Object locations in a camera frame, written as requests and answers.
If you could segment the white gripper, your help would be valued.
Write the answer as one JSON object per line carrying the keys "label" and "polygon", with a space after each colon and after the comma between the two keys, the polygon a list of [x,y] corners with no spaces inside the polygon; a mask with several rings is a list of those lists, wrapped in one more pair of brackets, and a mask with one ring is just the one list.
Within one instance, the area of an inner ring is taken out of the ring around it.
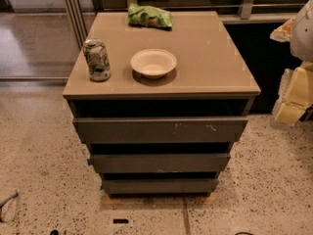
{"label": "white gripper", "polygon": [[285,69],[279,86],[278,99],[272,113],[284,124],[296,122],[313,105],[313,64],[303,62],[295,70]]}

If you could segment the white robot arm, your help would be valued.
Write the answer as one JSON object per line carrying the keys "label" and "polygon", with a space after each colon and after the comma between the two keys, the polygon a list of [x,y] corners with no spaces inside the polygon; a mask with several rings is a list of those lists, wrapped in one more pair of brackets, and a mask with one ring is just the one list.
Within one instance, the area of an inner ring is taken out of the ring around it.
{"label": "white robot arm", "polygon": [[288,42],[291,54],[301,61],[295,70],[285,69],[272,110],[272,125],[287,128],[294,126],[313,105],[313,0],[274,29],[270,38]]}

